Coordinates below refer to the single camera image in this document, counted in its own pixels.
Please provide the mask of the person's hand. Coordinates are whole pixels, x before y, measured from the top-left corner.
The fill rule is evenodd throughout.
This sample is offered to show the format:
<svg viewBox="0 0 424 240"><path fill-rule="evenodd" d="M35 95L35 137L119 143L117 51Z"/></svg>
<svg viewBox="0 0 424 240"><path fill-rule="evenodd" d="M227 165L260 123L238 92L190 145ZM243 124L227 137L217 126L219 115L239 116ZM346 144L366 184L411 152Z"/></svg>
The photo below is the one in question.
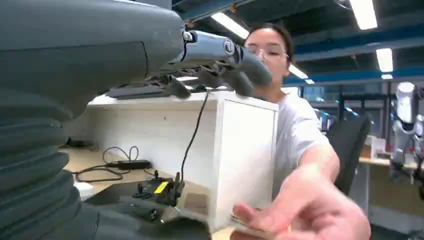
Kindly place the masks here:
<svg viewBox="0 0 424 240"><path fill-rule="evenodd" d="M269 207L257 210L237 204L233 213L265 240L369 240L372 236L362 209L316 165L295 170Z"/></svg>

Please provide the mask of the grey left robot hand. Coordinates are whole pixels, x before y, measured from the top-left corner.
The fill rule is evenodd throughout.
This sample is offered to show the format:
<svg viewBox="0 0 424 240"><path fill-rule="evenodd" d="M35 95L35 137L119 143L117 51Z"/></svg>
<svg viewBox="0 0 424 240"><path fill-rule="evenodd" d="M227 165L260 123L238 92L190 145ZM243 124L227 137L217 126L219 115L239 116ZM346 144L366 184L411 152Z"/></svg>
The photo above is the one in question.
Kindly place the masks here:
<svg viewBox="0 0 424 240"><path fill-rule="evenodd" d="M158 80L179 98L174 74L216 72L251 96L271 74L230 39L187 31L171 9L131 0L0 3L0 237L3 240L209 240L203 220L149 223L83 202L62 123L114 88Z"/></svg>

